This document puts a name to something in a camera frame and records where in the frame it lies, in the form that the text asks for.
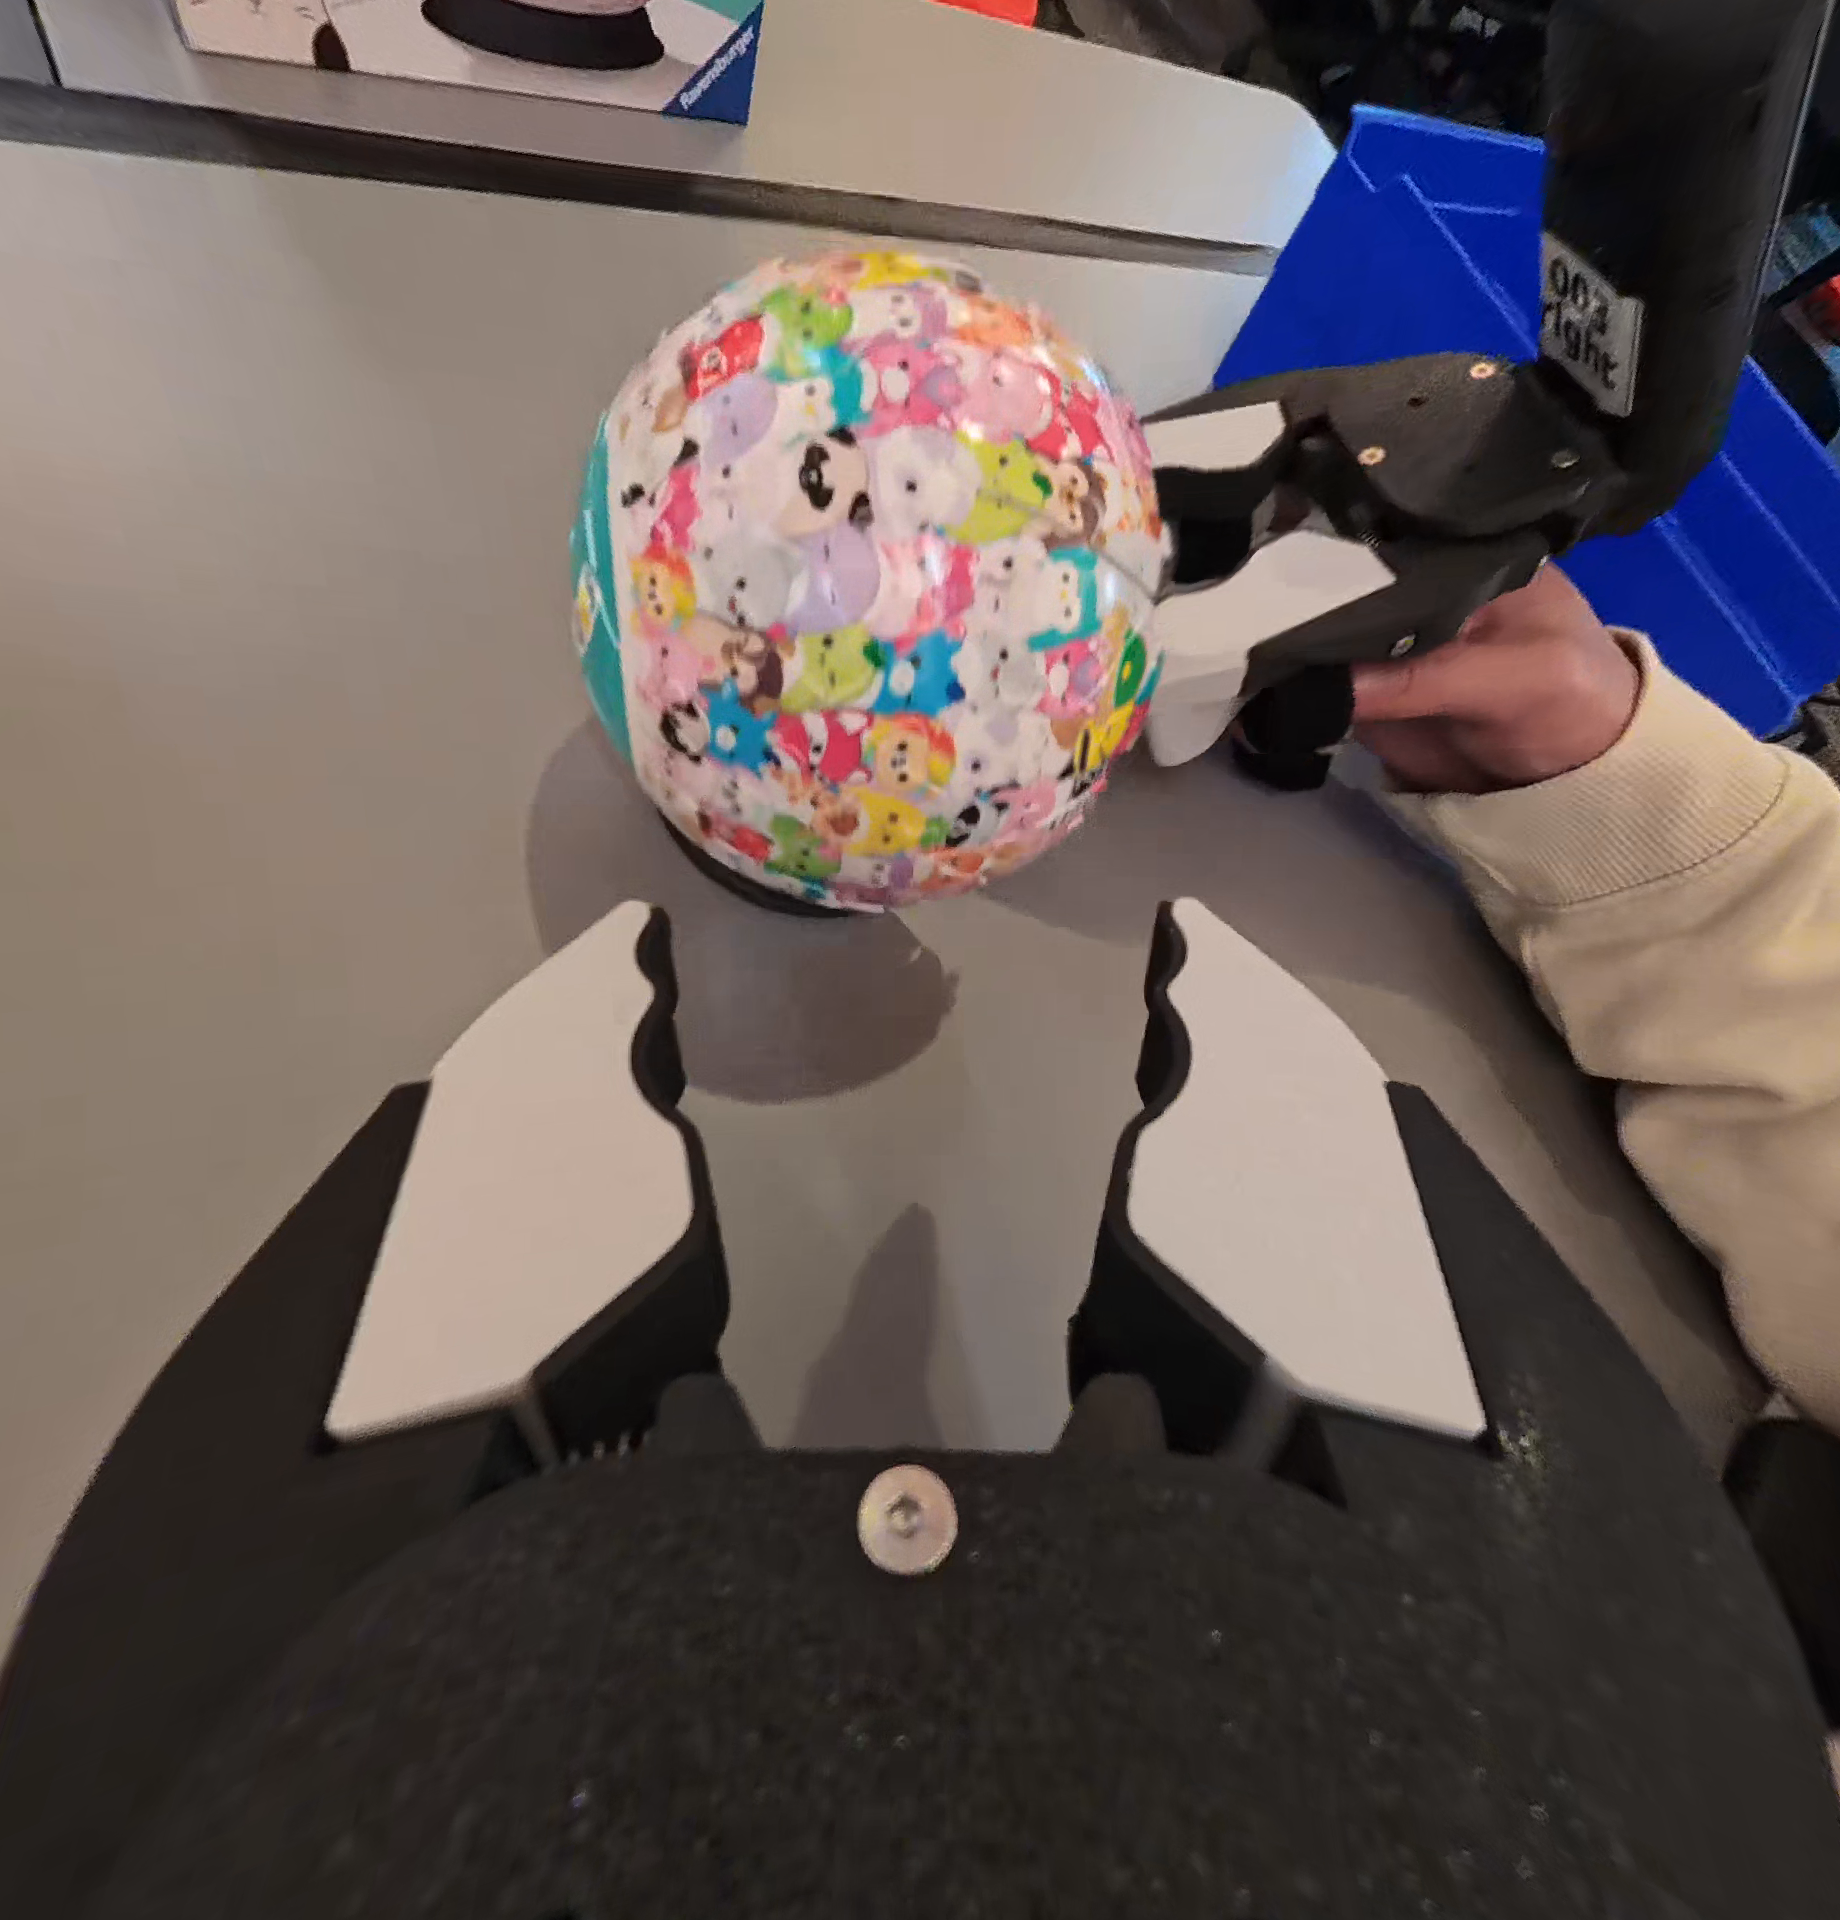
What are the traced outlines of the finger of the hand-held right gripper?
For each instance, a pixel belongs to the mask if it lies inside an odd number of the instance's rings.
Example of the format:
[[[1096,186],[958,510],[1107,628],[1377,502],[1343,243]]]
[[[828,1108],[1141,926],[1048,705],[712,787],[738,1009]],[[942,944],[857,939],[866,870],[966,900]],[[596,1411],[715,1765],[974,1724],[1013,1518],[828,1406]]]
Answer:
[[[1147,628],[1160,654],[1147,704],[1154,765],[1189,765],[1213,751],[1290,636],[1395,581],[1373,547],[1302,525],[1267,541],[1218,584],[1174,587]]]
[[[1296,478],[1300,438],[1275,398],[1145,421],[1160,520],[1293,530],[1320,510]]]

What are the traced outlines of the person's right forearm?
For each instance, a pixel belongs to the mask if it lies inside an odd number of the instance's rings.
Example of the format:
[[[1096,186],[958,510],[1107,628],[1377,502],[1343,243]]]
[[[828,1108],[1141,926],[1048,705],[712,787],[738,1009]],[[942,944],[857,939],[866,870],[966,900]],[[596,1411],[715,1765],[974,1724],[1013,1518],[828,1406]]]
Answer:
[[[1637,633],[1624,738],[1491,795],[1396,798],[1460,875],[1734,1333],[1840,1440],[1840,790]]]

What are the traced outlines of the blue divided plastic bin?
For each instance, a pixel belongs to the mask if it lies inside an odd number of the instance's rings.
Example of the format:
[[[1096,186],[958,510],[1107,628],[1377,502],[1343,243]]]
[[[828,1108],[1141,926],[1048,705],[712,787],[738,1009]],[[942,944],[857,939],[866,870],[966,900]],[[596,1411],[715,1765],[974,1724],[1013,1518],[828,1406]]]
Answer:
[[[1527,361],[1544,165],[1534,138],[1358,109],[1215,383],[1454,350]],[[1756,364],[1675,510],[1561,569],[1750,733],[1840,680],[1840,458]]]

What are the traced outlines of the person's right hand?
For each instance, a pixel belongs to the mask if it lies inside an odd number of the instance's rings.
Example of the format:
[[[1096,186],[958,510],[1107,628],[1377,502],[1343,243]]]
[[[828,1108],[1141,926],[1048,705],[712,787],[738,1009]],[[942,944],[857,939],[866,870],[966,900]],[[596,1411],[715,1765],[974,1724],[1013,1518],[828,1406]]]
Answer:
[[[1486,602],[1425,656],[1352,668],[1354,740],[1414,795],[1532,787],[1603,758],[1642,667],[1554,563]]]

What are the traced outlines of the printed puzzle box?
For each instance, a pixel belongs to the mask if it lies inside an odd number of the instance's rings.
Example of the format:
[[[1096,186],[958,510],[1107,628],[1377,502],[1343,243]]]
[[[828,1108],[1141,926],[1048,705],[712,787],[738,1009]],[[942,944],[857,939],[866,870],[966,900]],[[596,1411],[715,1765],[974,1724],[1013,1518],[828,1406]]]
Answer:
[[[176,3],[188,50],[746,125],[761,3]]]

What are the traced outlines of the colourful puzzle ball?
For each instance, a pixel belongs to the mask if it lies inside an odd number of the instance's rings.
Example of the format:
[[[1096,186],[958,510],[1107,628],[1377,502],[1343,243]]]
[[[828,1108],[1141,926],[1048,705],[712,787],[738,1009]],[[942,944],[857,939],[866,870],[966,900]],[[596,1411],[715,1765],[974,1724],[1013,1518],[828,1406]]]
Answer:
[[[1122,388],[925,254],[762,261],[607,407],[588,704],[720,862],[858,915],[1010,877],[1145,730],[1164,527]]]

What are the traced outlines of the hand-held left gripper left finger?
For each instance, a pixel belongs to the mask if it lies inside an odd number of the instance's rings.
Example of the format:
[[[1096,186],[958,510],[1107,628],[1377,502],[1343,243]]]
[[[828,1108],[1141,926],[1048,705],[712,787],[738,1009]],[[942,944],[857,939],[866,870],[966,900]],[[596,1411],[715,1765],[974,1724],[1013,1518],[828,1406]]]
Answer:
[[[625,900],[444,1053],[325,1432],[508,1417],[542,1463],[612,1453],[715,1373],[731,1280],[683,1114],[669,915]]]

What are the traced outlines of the black ball stand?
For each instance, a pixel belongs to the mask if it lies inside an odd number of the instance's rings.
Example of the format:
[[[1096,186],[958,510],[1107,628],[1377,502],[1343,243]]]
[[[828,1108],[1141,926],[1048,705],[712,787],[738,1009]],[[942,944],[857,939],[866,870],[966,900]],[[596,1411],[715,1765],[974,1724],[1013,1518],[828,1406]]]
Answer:
[[[742,900],[765,915],[823,923],[848,923],[860,917],[851,908],[806,900],[792,889],[782,891],[731,868],[700,842],[676,829],[667,817],[661,817],[661,829],[699,877],[708,881],[720,894]]]

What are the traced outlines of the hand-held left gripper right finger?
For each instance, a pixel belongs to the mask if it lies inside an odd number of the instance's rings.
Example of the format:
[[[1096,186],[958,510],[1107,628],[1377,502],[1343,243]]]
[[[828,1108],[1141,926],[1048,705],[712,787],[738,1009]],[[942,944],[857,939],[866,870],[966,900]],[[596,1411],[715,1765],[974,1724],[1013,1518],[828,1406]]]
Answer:
[[[1068,1380],[1143,1383],[1174,1453],[1277,1466],[1321,1414],[1489,1433],[1392,1083],[1204,902],[1156,908],[1137,1108],[1109,1163]]]

